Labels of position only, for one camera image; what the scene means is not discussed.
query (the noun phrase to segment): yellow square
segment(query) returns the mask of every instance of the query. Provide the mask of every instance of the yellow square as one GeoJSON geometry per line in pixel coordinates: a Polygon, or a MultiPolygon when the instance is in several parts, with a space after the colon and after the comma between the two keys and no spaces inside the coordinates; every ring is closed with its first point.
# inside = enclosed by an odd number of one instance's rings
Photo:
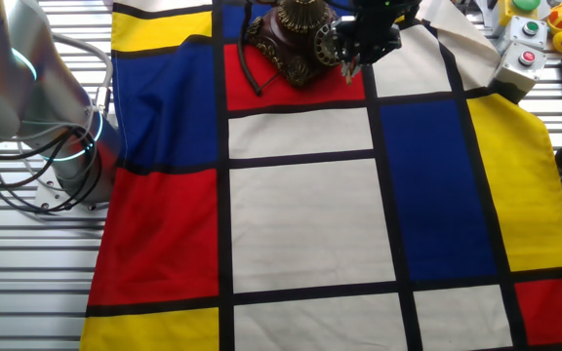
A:
{"type": "Polygon", "coordinates": [[[176,47],[192,35],[212,36],[212,12],[160,19],[112,15],[112,49],[120,52],[176,47]]]}
{"type": "Polygon", "coordinates": [[[218,308],[89,317],[80,351],[218,351],[218,308]]]}
{"type": "Polygon", "coordinates": [[[511,271],[562,267],[562,186],[543,122],[499,95],[467,104],[511,271]]]}

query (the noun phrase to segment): red button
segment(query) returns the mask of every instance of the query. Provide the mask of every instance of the red button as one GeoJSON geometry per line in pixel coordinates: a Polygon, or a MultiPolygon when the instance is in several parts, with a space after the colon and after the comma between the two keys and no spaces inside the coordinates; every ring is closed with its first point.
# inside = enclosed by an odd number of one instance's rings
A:
{"type": "Polygon", "coordinates": [[[525,52],[522,57],[528,61],[528,62],[534,62],[535,61],[535,54],[531,53],[531,52],[525,52]]]}

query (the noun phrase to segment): white box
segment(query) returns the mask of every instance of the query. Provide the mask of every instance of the white box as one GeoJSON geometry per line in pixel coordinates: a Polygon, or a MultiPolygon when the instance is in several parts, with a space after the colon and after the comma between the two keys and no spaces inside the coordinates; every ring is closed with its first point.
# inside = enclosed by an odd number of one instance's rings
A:
{"type": "Polygon", "coordinates": [[[514,16],[511,21],[506,25],[498,43],[496,50],[500,55],[504,54],[506,49],[511,43],[520,43],[527,45],[533,49],[543,51],[545,43],[547,42],[547,25],[544,21],[535,19],[526,19],[519,16],[514,16]],[[539,30],[534,35],[530,35],[525,31],[528,23],[534,23],[539,30]]]}
{"type": "Polygon", "coordinates": [[[541,79],[544,66],[545,55],[542,52],[526,45],[511,43],[502,56],[490,89],[511,102],[518,103],[541,79]],[[535,55],[534,62],[523,64],[520,61],[520,57],[526,52],[535,55]]]}

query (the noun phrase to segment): black cable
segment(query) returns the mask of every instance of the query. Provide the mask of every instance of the black cable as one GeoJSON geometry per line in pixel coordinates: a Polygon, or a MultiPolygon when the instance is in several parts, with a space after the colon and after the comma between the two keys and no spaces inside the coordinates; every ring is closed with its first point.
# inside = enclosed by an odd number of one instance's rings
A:
{"type": "MultiPolygon", "coordinates": [[[[90,139],[90,137],[88,136],[88,140],[95,146],[97,147],[97,145],[90,139]]],[[[73,201],[75,199],[75,197],[77,195],[79,195],[79,193],[81,193],[81,191],[83,190],[83,188],[86,186],[86,183],[88,181],[88,179],[90,178],[90,173],[91,173],[91,169],[89,168],[87,172],[85,172],[84,177],[82,178],[81,181],[81,185],[79,186],[79,188],[72,194],[70,195],[70,197],[68,199],[66,199],[64,202],[62,202],[61,204],[50,208],[50,209],[43,209],[40,207],[37,207],[33,204],[30,204],[28,202],[26,202],[25,200],[23,200],[19,195],[17,195],[17,193],[15,193],[13,190],[8,189],[7,191],[17,200],[19,200],[20,202],[22,202],[23,204],[27,205],[26,208],[24,208],[23,206],[19,206],[15,203],[13,203],[12,201],[8,200],[6,196],[4,196],[4,194],[2,194],[0,192],[0,198],[6,202],[8,205],[10,205],[11,207],[19,210],[19,211],[24,211],[24,212],[31,212],[31,213],[35,213],[35,214],[49,214],[49,213],[55,213],[55,212],[61,212],[61,211],[68,211],[70,210],[72,207],[78,205],[79,203],[83,202],[90,194],[91,192],[97,187],[97,184],[99,183],[100,177],[101,177],[101,172],[102,172],[102,159],[100,157],[100,153],[97,152],[97,160],[98,160],[98,166],[99,166],[99,170],[98,170],[98,174],[97,177],[95,178],[95,181],[93,182],[93,184],[90,186],[90,188],[86,191],[86,193],[84,193],[84,195],[82,195],[75,203],[70,204],[71,201],[73,201]]],[[[5,184],[5,181],[3,180],[3,177],[1,176],[0,173],[0,181],[1,183],[5,184]]]]}
{"type": "Polygon", "coordinates": [[[41,152],[45,152],[47,150],[49,150],[50,148],[56,146],[56,144],[58,144],[60,141],[62,141],[62,139],[67,140],[70,137],[69,133],[64,133],[59,135],[58,137],[56,137],[55,139],[51,140],[48,144],[41,146],[33,151],[27,152],[27,153],[22,153],[19,155],[14,155],[14,156],[0,156],[0,161],[17,161],[17,160],[22,160],[24,158],[27,157],[31,157],[31,156],[35,156],[38,155],[41,152]]]}
{"type": "Polygon", "coordinates": [[[51,157],[49,157],[45,166],[40,171],[38,171],[35,175],[33,175],[33,176],[31,176],[31,177],[29,177],[25,180],[18,181],[16,183],[10,183],[10,184],[1,184],[0,183],[0,188],[2,188],[2,189],[18,188],[20,186],[24,186],[24,185],[29,184],[30,182],[38,179],[41,175],[43,175],[45,172],[47,172],[47,169],[49,169],[49,167],[54,163],[54,160],[56,159],[56,156],[58,155],[60,150],[64,147],[64,145],[66,144],[66,141],[71,136],[73,136],[73,134],[75,133],[76,130],[77,130],[77,128],[71,128],[64,135],[57,137],[57,139],[60,139],[60,143],[58,144],[58,146],[56,146],[56,148],[54,149],[54,152],[52,152],[51,157]]]}
{"type": "Polygon", "coordinates": [[[247,1],[244,4],[244,19],[242,19],[242,26],[240,27],[240,38],[238,39],[238,59],[240,60],[240,66],[242,67],[242,72],[246,76],[246,80],[253,88],[255,95],[258,97],[261,95],[261,87],[258,82],[253,77],[249,66],[246,64],[246,58],[244,57],[244,38],[246,36],[246,28],[249,26],[251,21],[251,16],[253,15],[253,3],[247,1]]]}

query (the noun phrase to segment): glowing blue ring light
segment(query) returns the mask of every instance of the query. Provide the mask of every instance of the glowing blue ring light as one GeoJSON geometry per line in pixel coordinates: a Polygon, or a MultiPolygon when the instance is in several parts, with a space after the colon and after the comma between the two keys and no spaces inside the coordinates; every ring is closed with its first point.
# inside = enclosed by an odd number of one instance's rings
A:
{"type": "MultiPolygon", "coordinates": [[[[95,146],[95,144],[97,143],[97,140],[99,140],[99,137],[101,136],[102,131],[103,131],[103,116],[101,116],[101,114],[99,113],[99,128],[97,129],[97,135],[95,136],[95,142],[89,144],[83,150],[79,151],[78,153],[76,153],[74,155],[62,157],[62,158],[59,158],[59,159],[54,159],[54,162],[73,160],[73,159],[85,154],[86,151],[90,150],[93,146],[95,146]]],[[[45,156],[42,156],[42,157],[45,160],[49,160],[49,157],[45,157],[45,156]]]]}
{"type": "Polygon", "coordinates": [[[38,74],[36,74],[36,68],[34,68],[34,65],[31,64],[29,59],[27,59],[25,56],[23,56],[20,52],[18,52],[14,48],[12,49],[12,53],[15,55],[17,59],[20,59],[20,61],[23,62],[27,66],[27,68],[29,68],[31,74],[34,76],[34,80],[38,79],[38,74]]]}

